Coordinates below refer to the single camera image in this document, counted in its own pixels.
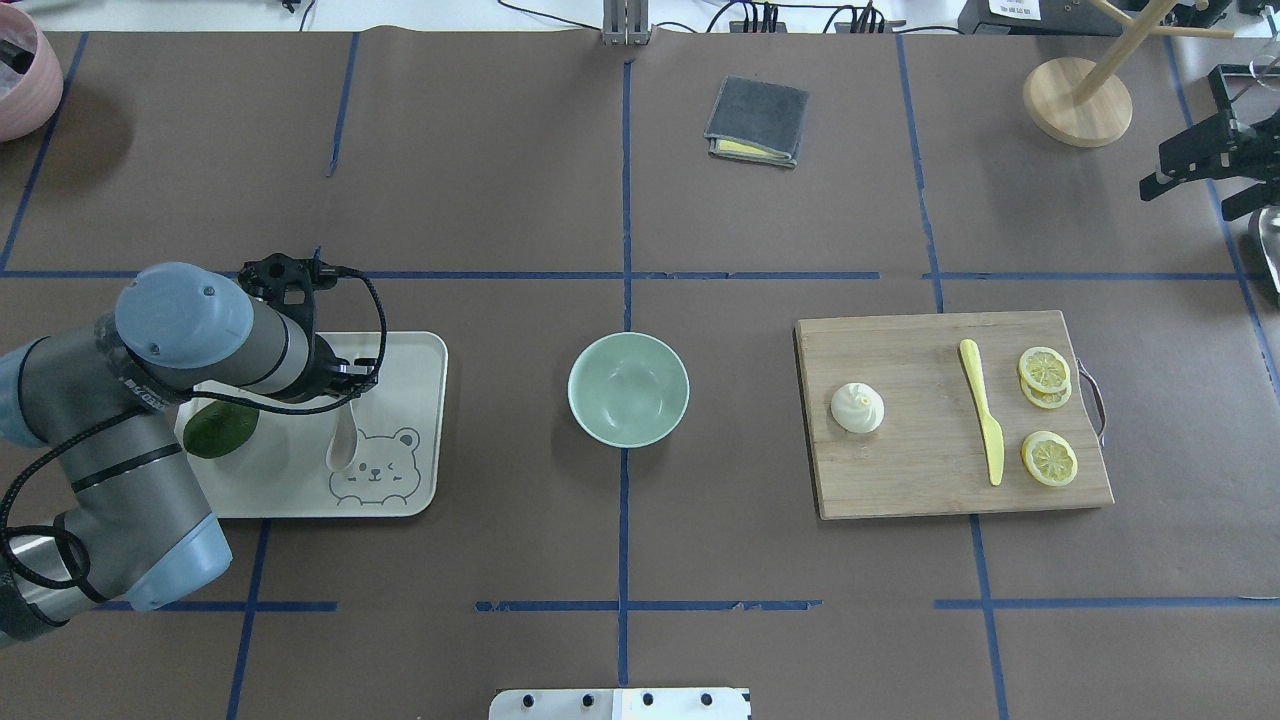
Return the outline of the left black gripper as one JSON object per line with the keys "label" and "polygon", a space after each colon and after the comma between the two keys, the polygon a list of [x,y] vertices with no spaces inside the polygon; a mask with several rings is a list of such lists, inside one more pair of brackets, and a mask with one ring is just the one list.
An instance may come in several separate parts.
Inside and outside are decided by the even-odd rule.
{"label": "left black gripper", "polygon": [[242,266],[237,284],[251,299],[270,307],[282,328],[275,364],[243,389],[285,404],[302,404],[323,396],[349,402],[376,387],[380,354],[342,357],[316,331],[315,295],[346,279],[361,281],[375,311],[381,311],[381,300],[366,273],[325,263],[317,254],[298,259],[275,252]]}

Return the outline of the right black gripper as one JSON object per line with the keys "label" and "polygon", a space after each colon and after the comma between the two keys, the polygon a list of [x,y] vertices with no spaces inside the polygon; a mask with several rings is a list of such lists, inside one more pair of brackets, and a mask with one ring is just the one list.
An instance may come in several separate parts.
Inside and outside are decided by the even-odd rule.
{"label": "right black gripper", "polygon": [[1279,114],[1253,124],[1240,122],[1234,102],[1243,94],[1228,95],[1229,78],[1247,78],[1251,88],[1271,79],[1277,87],[1275,67],[1216,65],[1207,79],[1217,111],[1158,146],[1158,169],[1139,183],[1143,201],[1192,181],[1248,178],[1254,181],[1251,187],[1220,202],[1224,220],[1277,206]]}

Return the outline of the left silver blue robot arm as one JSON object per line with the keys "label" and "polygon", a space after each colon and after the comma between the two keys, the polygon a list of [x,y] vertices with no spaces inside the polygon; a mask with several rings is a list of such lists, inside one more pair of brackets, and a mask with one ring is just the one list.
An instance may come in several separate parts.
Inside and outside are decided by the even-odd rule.
{"label": "left silver blue robot arm", "polygon": [[142,270],[95,323],[3,357],[3,438],[41,455],[3,495],[3,644],[38,639],[114,600],[145,612],[233,559],[168,411],[246,392],[280,415],[333,410],[378,383],[315,329],[317,291],[365,273],[273,254],[237,278],[188,263]]}

